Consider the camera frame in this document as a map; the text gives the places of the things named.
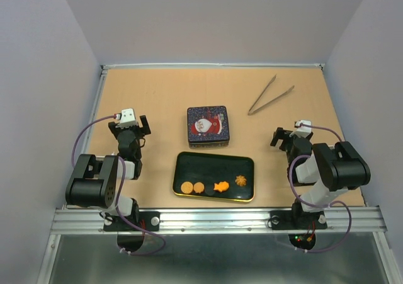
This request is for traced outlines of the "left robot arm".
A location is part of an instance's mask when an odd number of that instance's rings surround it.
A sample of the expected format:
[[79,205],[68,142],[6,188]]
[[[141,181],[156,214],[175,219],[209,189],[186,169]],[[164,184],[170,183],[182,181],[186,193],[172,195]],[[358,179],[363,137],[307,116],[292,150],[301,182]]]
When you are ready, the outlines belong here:
[[[109,120],[108,128],[118,142],[118,154],[98,158],[81,154],[75,158],[79,139],[95,123]],[[142,170],[142,148],[145,136],[151,134],[145,115],[137,120],[134,112],[117,113],[97,119],[86,125],[77,136],[71,154],[72,174],[65,190],[68,205],[96,208],[111,221],[127,230],[138,229],[139,205],[133,198],[122,196],[126,179],[136,180]]]

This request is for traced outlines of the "metal tongs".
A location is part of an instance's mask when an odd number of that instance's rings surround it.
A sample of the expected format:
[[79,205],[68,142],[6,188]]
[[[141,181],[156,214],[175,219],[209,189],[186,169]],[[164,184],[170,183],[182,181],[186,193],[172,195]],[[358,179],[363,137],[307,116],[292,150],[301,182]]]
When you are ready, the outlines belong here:
[[253,116],[260,111],[263,111],[267,107],[281,100],[282,98],[288,96],[291,92],[294,91],[295,85],[289,85],[287,88],[283,89],[273,89],[273,85],[277,84],[277,74],[272,76],[269,81],[266,83],[264,88],[258,94],[257,98],[253,101],[252,105],[249,107],[247,111],[248,116]]

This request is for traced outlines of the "aluminium front rail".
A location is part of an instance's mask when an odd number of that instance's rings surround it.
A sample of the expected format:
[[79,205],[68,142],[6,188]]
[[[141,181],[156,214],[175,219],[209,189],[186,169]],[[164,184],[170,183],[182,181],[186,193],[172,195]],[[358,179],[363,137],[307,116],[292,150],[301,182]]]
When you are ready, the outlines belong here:
[[[160,235],[175,234],[274,234],[268,220],[272,208],[185,208],[143,209],[146,225]],[[378,207],[351,207],[351,232],[386,232]],[[106,225],[97,210],[56,210],[50,233],[53,235],[138,234],[119,222]]]

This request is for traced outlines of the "black serving tray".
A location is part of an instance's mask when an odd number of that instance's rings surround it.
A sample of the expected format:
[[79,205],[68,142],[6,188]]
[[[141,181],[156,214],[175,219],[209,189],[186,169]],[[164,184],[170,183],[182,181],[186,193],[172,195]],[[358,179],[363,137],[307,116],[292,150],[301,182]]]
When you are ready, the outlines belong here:
[[[238,175],[246,177],[246,186],[236,185]],[[207,196],[205,191],[200,194],[193,191],[186,195],[181,192],[185,181],[193,184],[202,182],[205,188],[226,181],[229,189],[223,193],[216,191],[213,196]],[[181,152],[176,160],[172,190],[178,196],[250,202],[254,198],[254,161],[241,156]]]

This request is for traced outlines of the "black sandwich cookie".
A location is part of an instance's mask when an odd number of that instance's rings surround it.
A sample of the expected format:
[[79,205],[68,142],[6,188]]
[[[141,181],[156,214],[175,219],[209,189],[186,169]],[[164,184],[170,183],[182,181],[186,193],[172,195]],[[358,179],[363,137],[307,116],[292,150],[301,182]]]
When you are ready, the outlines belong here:
[[205,194],[206,194],[207,196],[213,196],[213,195],[215,194],[214,185],[206,186],[206,188],[205,188]]

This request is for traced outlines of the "small brown cookie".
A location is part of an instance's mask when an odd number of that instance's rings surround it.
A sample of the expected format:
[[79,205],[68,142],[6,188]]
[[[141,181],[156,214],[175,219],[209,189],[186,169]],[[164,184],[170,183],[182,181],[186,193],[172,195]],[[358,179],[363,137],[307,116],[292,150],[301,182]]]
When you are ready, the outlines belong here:
[[193,185],[193,191],[195,193],[203,193],[205,191],[205,185],[202,182],[197,182]]

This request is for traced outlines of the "gold tin lid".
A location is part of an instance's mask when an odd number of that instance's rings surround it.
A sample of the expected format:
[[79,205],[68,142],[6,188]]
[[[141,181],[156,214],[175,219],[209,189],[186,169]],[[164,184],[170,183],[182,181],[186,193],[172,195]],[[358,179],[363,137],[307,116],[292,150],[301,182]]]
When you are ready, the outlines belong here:
[[189,107],[186,120],[188,141],[230,138],[227,108],[223,105]]

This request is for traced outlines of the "round waffle cookie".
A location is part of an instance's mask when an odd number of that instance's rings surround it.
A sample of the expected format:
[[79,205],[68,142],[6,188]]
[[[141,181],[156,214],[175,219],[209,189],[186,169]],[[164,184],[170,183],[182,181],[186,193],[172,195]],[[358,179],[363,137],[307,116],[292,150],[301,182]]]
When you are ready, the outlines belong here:
[[193,192],[193,183],[189,181],[182,183],[181,192],[186,195],[191,194]]

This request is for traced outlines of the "flower swirl cookie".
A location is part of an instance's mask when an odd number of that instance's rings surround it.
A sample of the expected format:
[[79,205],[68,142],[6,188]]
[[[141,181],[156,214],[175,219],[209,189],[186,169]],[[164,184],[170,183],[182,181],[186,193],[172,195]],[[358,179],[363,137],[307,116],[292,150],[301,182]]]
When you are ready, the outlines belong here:
[[247,185],[247,179],[243,175],[236,176],[235,182],[236,182],[237,186],[246,186]]

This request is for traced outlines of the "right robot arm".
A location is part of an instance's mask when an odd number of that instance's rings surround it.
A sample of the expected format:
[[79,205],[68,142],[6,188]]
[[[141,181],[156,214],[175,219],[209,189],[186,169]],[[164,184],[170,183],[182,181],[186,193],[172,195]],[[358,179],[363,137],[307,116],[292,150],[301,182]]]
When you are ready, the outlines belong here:
[[268,225],[274,230],[327,227],[324,210],[340,195],[369,183],[368,164],[348,141],[330,146],[313,144],[311,126],[301,123],[294,131],[278,127],[270,146],[281,141],[286,153],[287,179],[295,200],[289,210],[272,210]]

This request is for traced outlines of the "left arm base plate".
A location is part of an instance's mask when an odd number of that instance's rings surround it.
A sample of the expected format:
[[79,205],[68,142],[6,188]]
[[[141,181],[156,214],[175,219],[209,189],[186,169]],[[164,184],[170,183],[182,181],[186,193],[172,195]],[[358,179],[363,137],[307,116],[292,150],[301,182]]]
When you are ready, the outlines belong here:
[[[159,231],[159,221],[160,221],[160,212],[151,210],[151,211],[140,211],[139,216],[134,218],[133,216],[126,216],[125,218],[130,222],[135,224],[137,227],[141,229],[145,229],[151,232]],[[103,230],[105,232],[129,232],[129,231],[137,231],[137,229],[133,228],[131,225],[127,224],[121,217],[106,215],[103,217]]]

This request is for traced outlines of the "square cookie tin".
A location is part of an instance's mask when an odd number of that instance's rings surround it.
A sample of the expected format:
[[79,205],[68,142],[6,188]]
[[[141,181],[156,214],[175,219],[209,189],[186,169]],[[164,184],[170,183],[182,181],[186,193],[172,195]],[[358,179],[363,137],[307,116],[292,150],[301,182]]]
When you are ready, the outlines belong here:
[[189,140],[188,145],[190,149],[215,149],[220,147],[227,147],[229,145],[230,139],[212,139],[207,138],[203,140]]

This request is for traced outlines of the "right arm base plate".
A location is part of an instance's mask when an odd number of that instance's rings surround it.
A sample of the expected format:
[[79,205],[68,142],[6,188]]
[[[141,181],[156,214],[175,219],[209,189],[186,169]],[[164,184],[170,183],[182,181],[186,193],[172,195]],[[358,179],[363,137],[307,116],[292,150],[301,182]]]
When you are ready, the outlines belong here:
[[320,223],[319,217],[323,212],[307,213],[302,212],[296,215],[291,210],[272,210],[270,211],[270,224],[273,230],[307,230],[327,229],[327,223]]

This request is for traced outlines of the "orange fish cookie lower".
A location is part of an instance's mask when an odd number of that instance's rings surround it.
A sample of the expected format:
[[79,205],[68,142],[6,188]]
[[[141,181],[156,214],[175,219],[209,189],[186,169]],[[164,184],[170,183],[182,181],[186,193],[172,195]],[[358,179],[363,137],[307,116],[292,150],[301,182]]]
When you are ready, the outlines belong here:
[[219,193],[223,193],[229,189],[229,183],[226,181],[221,181],[219,183],[215,183],[213,190]]

